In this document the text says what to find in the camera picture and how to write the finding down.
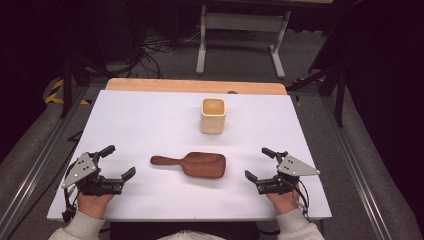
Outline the person's right hand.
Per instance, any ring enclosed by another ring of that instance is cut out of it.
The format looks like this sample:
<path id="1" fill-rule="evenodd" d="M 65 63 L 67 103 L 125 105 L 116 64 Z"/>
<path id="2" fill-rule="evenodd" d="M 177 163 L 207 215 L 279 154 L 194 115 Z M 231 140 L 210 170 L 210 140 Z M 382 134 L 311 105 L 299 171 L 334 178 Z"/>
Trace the person's right hand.
<path id="1" fill-rule="evenodd" d="M 293 210 L 299 210 L 299 194 L 293 190 L 284 194 L 269 193 L 267 198 L 271 201 L 278 215 L 289 213 Z"/>

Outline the black tripod stand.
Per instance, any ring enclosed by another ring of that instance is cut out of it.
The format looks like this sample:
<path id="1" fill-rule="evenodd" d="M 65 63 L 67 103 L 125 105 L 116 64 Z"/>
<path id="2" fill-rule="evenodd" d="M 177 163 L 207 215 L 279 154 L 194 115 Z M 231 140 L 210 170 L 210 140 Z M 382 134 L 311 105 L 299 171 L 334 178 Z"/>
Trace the black tripod stand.
<path id="1" fill-rule="evenodd" d="M 338 126 L 342 127 L 342 112 L 346 87 L 344 69 L 342 67 L 334 66 L 325 70 L 320 70 L 303 80 L 293 83 L 291 86 L 287 87 L 286 90 L 288 92 L 298 91 L 301 88 L 311 84 L 312 82 L 318 81 L 319 79 L 323 80 L 317 90 L 320 96 L 329 97 L 334 89 L 337 90 L 334 117 Z"/>
<path id="2" fill-rule="evenodd" d="M 62 73 L 64 94 L 64 103 L 61 113 L 62 118 L 68 115 L 75 103 L 72 94 L 73 83 L 76 83 L 78 86 L 88 87 L 92 82 L 92 77 L 88 68 L 92 69 L 100 77 L 105 77 L 107 79 L 115 77 L 115 75 L 108 71 L 106 67 L 95 64 L 81 55 L 67 56 L 64 61 Z"/>

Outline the aluminium floor rail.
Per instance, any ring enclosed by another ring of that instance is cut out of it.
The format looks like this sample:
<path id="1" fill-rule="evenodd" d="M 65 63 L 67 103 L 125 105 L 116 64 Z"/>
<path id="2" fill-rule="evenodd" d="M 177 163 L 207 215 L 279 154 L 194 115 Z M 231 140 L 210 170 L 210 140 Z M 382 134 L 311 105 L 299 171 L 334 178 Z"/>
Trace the aluminium floor rail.
<path id="1" fill-rule="evenodd" d="M 361 202 L 365 208 L 367 216 L 370 220 L 371 226 L 378 240 L 393 240 L 388 226 L 383 219 L 381 211 L 377 205 L 376 199 L 365 179 L 365 176 L 360 169 L 357 158 L 353 152 L 350 142 L 343 130 L 334 117 L 334 109 L 332 102 L 329 98 L 324 97 L 321 99 L 326 114 L 329 116 L 331 125 L 337 135 L 341 148 L 343 149 L 348 171 L 353 179 Z"/>
<path id="2" fill-rule="evenodd" d="M 61 105 L 49 105 L 0 164 L 0 240 L 12 233 L 88 90 L 75 90 L 72 106 L 64 117 Z"/>

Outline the white table board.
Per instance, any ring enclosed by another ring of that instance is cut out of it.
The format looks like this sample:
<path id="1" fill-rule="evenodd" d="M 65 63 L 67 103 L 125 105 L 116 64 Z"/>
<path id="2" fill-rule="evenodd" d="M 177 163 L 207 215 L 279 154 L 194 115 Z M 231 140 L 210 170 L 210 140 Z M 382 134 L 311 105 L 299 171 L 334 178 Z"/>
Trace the white table board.
<path id="1" fill-rule="evenodd" d="M 263 148 L 288 152 L 313 162 L 292 100 L 287 95 L 226 94 L 224 130 L 200 130 L 203 93 L 103 90 L 99 93 L 77 155 L 109 145 L 113 154 L 101 159 L 102 175 L 117 178 L 129 168 L 136 174 L 108 205 L 113 222 L 262 221 L 274 218 L 270 201 L 245 178 L 276 173 L 276 161 Z M 180 159 L 189 152 L 221 153 L 222 178 L 186 176 L 178 166 L 154 166 L 154 155 Z"/>

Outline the yellow black floor tape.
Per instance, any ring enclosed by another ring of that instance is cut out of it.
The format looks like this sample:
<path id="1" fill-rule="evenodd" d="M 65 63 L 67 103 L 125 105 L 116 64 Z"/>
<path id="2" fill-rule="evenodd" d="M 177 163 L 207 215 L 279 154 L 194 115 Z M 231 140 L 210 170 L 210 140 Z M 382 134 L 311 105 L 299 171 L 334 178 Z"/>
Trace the yellow black floor tape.
<path id="1" fill-rule="evenodd" d="M 44 101 L 47 104 L 54 103 L 54 104 L 63 104 L 64 99 L 58 97 L 59 90 L 64 86 L 64 80 L 58 79 L 54 82 L 53 86 L 51 87 L 50 92 L 45 97 Z"/>

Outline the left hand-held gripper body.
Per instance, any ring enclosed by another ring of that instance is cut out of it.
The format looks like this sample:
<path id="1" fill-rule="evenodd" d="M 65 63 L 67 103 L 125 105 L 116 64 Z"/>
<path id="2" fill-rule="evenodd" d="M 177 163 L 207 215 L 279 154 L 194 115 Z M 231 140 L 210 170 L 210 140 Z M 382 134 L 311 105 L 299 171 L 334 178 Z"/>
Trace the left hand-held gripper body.
<path id="1" fill-rule="evenodd" d="M 82 153 L 68 168 L 62 188 L 75 185 L 86 196 L 118 195 L 122 193 L 123 179 L 107 179 L 100 174 L 99 160 L 111 152 Z"/>

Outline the cream square cup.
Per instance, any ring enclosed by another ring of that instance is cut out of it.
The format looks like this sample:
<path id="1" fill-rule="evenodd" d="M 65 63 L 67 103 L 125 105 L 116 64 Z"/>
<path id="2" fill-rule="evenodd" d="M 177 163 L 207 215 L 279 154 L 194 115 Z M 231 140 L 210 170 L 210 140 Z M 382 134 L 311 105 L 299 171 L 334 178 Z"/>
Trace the cream square cup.
<path id="1" fill-rule="evenodd" d="M 200 130 L 203 134 L 221 134 L 226 119 L 226 105 L 221 98 L 204 98 L 201 103 Z"/>

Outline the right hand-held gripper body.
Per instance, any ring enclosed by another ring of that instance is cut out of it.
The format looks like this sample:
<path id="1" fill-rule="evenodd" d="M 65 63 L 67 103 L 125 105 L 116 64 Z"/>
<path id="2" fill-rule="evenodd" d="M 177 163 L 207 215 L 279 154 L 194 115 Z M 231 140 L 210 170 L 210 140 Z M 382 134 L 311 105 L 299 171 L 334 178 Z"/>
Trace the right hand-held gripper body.
<path id="1" fill-rule="evenodd" d="M 320 171 L 288 152 L 276 152 L 277 174 L 270 179 L 257 180 L 259 194 L 284 194 L 295 189 L 301 176 L 319 175 Z"/>

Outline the white metal stand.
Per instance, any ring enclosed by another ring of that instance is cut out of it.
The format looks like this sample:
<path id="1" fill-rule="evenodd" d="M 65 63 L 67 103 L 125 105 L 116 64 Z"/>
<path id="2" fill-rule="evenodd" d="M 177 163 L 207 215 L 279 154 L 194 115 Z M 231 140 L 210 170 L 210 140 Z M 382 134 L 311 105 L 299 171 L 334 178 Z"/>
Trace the white metal stand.
<path id="1" fill-rule="evenodd" d="M 206 61 L 206 30 L 232 30 L 273 32 L 276 40 L 269 46 L 270 55 L 276 75 L 284 79 L 286 74 L 279 55 L 282 40 L 287 30 L 291 12 L 285 11 L 281 16 L 248 15 L 233 13 L 210 12 L 206 5 L 201 8 L 200 16 L 200 45 L 198 49 L 196 74 L 203 75 Z"/>

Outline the brown wooden hairbrush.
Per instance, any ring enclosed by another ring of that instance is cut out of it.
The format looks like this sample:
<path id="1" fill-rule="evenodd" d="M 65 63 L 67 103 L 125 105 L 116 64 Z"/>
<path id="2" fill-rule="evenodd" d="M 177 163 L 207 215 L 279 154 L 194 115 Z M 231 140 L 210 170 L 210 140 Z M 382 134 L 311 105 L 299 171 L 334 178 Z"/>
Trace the brown wooden hairbrush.
<path id="1" fill-rule="evenodd" d="M 185 175 L 192 178 L 219 179 L 226 170 L 226 157 L 218 153 L 190 152 L 181 159 L 152 156 L 153 165 L 179 165 Z"/>

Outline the person's left hand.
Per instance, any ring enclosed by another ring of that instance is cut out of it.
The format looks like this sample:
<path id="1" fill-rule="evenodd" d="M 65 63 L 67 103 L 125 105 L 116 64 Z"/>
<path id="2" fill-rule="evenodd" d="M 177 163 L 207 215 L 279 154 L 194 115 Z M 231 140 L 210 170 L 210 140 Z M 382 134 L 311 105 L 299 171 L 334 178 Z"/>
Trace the person's left hand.
<path id="1" fill-rule="evenodd" d="M 78 194 L 78 210 L 92 218 L 102 219 L 105 215 L 109 202 L 113 195 L 89 196 L 82 193 Z"/>

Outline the person's torso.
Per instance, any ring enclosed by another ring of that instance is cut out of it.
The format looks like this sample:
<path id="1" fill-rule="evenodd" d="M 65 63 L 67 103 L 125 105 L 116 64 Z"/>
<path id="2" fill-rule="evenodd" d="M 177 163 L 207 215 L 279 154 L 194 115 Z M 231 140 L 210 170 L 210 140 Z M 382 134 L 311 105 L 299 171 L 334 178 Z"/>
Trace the person's torso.
<path id="1" fill-rule="evenodd" d="M 158 240 L 217 240 L 217 238 L 206 233 L 182 230 L 168 236 L 160 237 Z"/>

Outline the wooden table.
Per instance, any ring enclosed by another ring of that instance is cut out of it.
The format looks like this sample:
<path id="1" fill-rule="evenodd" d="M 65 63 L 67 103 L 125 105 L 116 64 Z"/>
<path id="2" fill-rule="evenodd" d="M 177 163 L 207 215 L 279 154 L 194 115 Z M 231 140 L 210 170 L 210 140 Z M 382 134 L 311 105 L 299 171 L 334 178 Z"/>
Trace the wooden table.
<path id="1" fill-rule="evenodd" d="M 281 83 L 256 83 L 209 80 L 112 78 L 106 90 L 144 92 L 189 92 L 222 94 L 286 95 Z"/>

